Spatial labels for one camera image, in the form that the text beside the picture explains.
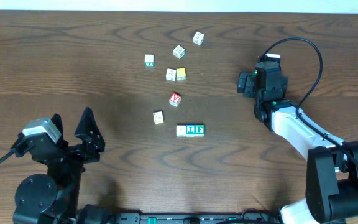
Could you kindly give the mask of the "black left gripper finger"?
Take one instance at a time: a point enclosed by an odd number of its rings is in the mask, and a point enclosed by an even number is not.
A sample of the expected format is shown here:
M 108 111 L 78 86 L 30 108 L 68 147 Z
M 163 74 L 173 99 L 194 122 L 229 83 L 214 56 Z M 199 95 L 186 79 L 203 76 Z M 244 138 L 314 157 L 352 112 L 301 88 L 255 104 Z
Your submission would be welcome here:
M 57 113 L 55 113 L 52 118 L 51 118 L 52 123 L 56 126 L 56 128 L 59 130 L 60 132 L 60 138 L 57 141 L 58 145 L 65 145 L 66 141 L 64 140 L 64 135 L 63 135 L 63 123 L 62 123 L 62 119 L 61 116 Z
M 105 141 L 98 129 L 93 110 L 90 107 L 85 108 L 74 135 L 82 140 L 85 148 L 90 153 L 104 152 Z

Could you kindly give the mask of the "green letter F block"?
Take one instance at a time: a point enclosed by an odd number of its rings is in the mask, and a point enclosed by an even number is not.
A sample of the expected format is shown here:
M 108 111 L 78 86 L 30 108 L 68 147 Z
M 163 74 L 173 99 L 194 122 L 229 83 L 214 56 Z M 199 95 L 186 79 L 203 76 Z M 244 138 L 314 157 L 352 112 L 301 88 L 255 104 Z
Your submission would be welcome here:
M 203 137 L 205 135 L 205 125 L 197 124 L 195 126 L 195 136 L 196 137 Z

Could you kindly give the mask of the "blue letter L block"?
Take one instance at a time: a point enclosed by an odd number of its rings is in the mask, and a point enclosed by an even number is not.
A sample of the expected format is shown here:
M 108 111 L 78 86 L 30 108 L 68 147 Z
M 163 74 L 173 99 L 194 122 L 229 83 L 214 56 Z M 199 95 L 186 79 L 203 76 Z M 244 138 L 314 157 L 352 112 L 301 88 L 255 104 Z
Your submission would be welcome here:
M 196 126 L 193 124 L 186 125 L 186 137 L 195 137 Z

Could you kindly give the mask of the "white letter Y block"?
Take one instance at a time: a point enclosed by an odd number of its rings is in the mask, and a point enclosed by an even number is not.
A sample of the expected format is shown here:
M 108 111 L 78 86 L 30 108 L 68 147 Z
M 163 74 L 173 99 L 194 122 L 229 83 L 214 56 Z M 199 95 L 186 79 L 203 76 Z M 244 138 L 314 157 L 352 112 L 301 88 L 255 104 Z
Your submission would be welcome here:
M 186 125 L 177 125 L 176 126 L 176 136 L 185 137 L 186 136 Z

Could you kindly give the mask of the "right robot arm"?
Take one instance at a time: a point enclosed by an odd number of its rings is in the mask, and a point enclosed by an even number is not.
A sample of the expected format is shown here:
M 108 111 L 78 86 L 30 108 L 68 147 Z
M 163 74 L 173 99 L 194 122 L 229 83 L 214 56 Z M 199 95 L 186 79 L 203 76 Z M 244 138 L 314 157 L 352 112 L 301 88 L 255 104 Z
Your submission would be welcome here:
M 241 72 L 237 92 L 254 98 L 254 114 L 306 160 L 305 198 L 280 209 L 283 223 L 331 223 L 358 216 L 358 141 L 328 133 L 285 98 L 280 72 Z

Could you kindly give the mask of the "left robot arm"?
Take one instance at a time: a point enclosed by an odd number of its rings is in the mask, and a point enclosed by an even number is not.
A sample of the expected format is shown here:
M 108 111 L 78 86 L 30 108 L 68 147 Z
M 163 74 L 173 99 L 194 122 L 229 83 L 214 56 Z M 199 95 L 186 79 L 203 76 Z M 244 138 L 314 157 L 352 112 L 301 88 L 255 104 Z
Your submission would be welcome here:
M 30 153 L 47 166 L 47 173 L 24 179 L 15 194 L 14 223 L 114 223 L 115 214 L 101 207 L 78 208 L 81 175 L 85 164 L 98 162 L 105 141 L 91 108 L 85 108 L 75 131 L 81 143 L 63 138 L 59 114 L 30 121 L 11 150 L 17 157 Z

